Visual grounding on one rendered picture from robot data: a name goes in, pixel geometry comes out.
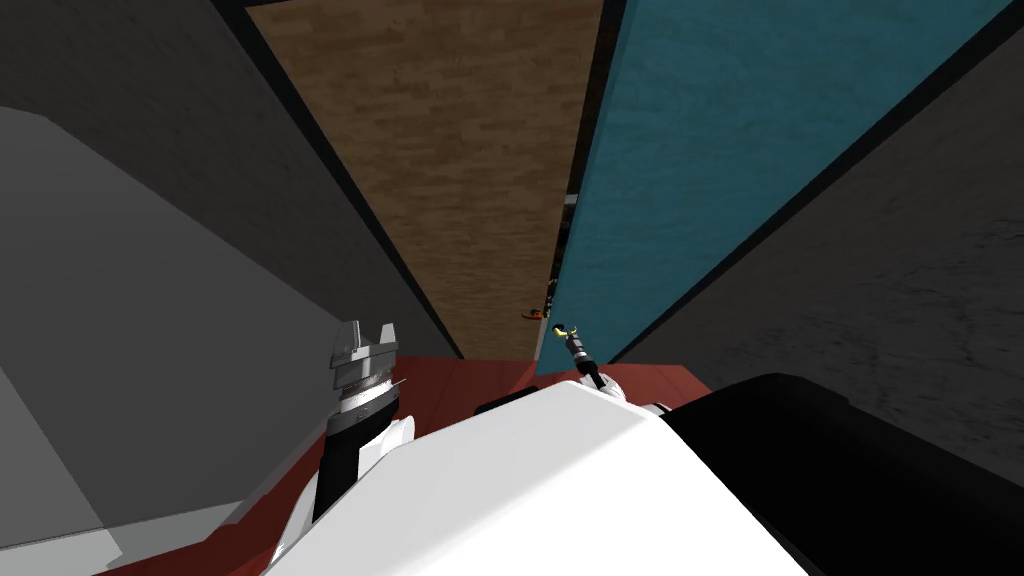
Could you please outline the teal door leaf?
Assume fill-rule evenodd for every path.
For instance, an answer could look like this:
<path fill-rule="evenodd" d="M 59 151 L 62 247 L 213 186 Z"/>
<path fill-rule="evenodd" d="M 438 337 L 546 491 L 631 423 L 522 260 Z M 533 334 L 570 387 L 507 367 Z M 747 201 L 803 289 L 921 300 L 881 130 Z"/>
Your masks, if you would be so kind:
<path fill-rule="evenodd" d="M 552 322 L 610 361 L 1012 0 L 627 0 Z"/>

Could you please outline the grey block furniture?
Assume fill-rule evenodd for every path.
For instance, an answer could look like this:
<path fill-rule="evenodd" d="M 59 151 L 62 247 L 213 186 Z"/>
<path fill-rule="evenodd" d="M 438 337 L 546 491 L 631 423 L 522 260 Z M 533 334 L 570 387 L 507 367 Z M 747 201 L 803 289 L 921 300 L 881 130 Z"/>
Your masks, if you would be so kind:
<path fill-rule="evenodd" d="M 337 328 L 0 107 L 0 576 L 93 576 L 234 526 L 322 429 Z"/>

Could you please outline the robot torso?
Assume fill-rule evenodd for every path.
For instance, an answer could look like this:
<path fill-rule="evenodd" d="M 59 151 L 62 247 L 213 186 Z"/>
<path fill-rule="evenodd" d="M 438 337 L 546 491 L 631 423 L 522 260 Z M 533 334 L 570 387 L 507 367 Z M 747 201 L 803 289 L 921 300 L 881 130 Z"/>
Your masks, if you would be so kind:
<path fill-rule="evenodd" d="M 807 576 L 655 414 L 563 382 L 398 446 L 265 576 Z"/>

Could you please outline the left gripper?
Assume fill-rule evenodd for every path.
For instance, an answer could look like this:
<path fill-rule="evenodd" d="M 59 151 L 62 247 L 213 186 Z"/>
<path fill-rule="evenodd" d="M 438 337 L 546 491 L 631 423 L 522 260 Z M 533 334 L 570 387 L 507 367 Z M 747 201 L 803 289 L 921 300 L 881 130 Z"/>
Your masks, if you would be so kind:
<path fill-rule="evenodd" d="M 336 351 L 330 360 L 334 384 L 352 384 L 395 366 L 398 344 L 393 323 L 382 326 L 378 344 L 361 345 L 359 323 L 343 322 L 339 327 L 339 348 L 344 351 Z"/>

